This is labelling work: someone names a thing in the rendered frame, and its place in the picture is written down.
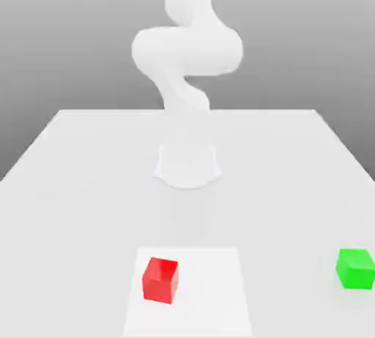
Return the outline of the small red cube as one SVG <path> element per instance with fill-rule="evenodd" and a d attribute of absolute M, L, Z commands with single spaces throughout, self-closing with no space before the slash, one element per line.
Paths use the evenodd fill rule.
<path fill-rule="evenodd" d="M 179 284 L 179 263 L 151 257 L 142 276 L 144 299 L 172 304 Z"/>

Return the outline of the small green cube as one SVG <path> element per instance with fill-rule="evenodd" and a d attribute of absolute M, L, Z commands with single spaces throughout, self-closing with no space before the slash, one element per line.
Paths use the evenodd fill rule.
<path fill-rule="evenodd" d="M 344 289 L 371 290 L 375 282 L 375 262 L 366 249 L 340 249 L 335 267 Z"/>

